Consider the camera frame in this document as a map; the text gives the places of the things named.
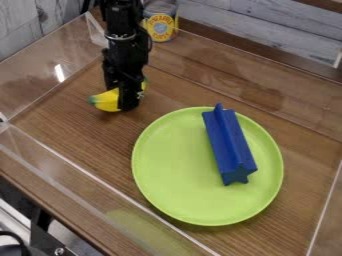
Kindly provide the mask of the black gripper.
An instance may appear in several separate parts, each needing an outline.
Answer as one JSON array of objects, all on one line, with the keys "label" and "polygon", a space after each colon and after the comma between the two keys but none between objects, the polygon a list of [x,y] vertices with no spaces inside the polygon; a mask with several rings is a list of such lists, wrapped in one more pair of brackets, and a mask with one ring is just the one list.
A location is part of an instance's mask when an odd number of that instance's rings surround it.
[{"label": "black gripper", "polygon": [[144,97],[143,67],[148,64],[151,39],[147,33],[104,36],[108,40],[108,47],[102,51],[106,89],[119,89],[118,108],[130,111]]}]

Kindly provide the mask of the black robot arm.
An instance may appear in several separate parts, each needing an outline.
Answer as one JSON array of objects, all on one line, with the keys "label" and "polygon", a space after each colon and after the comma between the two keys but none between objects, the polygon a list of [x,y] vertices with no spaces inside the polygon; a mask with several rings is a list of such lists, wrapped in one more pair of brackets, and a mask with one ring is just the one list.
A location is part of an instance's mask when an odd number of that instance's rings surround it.
[{"label": "black robot arm", "polygon": [[140,0],[100,0],[100,11],[107,24],[104,38],[108,46],[102,50],[106,89],[91,97],[94,106],[107,112],[128,111],[139,106],[144,97],[151,39],[142,27]]}]

